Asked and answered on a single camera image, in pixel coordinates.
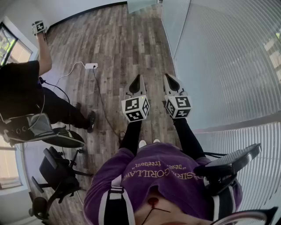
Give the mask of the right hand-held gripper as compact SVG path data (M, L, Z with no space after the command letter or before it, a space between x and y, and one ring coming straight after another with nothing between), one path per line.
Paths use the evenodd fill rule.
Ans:
M185 92L183 83L170 74L163 76L165 88L165 108L172 119L187 118L191 112L191 99Z

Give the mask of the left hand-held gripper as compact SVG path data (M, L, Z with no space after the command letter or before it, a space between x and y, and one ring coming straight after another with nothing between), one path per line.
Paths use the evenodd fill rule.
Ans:
M146 96L144 78L138 74L134 80L130 81L125 87L125 97L133 97L122 100L122 112L129 122L145 120L150 108Z

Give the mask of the person's left forearm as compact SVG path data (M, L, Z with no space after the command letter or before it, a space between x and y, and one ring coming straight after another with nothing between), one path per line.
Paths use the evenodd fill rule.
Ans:
M131 122L128 124L125 135L119 148L126 148L130 150L134 155L137 154L138 141L141 132L142 120Z

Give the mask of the person's right forearm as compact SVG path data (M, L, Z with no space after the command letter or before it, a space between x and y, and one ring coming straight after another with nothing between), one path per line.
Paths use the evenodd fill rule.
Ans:
M197 160L198 158L205 157L203 149L199 144L194 133L190 129L185 118L173 119L173 124L176 128L181 147L183 152Z

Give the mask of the glass partition with blinds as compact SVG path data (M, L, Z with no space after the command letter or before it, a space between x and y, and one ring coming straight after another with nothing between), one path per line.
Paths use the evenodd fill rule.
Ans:
M162 22L204 151L260 143L241 210L281 213L281 0L163 0Z

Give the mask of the person's purple shirt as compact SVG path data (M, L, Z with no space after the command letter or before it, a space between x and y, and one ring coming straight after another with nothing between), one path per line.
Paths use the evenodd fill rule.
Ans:
M138 210L148 193L156 189L184 213L212 220L213 199L207 193L203 177L194 173L196 167L209 162L206 157L192 159L172 144L161 142L146 145L136 155L121 148L93 177L84 200L86 220L90 225L98 225L101 198L118 176L133 210Z

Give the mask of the black chest-mounted device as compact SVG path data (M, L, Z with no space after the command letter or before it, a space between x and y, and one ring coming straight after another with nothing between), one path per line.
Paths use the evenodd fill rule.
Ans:
M209 182L206 188L210 195L222 193L236 182L237 173L261 152L261 144L252 144L244 149L231 152L194 169L197 176L203 176Z

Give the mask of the black office chair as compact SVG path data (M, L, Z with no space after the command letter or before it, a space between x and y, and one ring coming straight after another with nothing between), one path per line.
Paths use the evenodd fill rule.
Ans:
M74 196L74 192L81 189L76 175L92 177L92 174L76 171L73 167L76 165L76 157L79 153L85 153L84 149L76 150L71 160L63 157L63 152L58 152L54 147L44 149L44 158L39 167L39 171L45 179L45 184L40 184L32 177L32 182L39 192L44 193L45 188L52 188L54 193L47 200L43 197L36 197L32 200L32 208L29 209L29 215L37 219L46 221L49 218L49 210L52 203L58 200L61 204L66 196Z

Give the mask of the dark-framed window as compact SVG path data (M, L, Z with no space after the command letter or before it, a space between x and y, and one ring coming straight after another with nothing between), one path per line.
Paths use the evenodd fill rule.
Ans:
M3 22L0 23L0 66L28 62L32 53Z

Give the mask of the window with beige blind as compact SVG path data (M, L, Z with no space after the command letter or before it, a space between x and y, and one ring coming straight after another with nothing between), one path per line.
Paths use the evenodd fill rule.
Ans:
M16 153L16 148L0 136L0 190L22 186Z

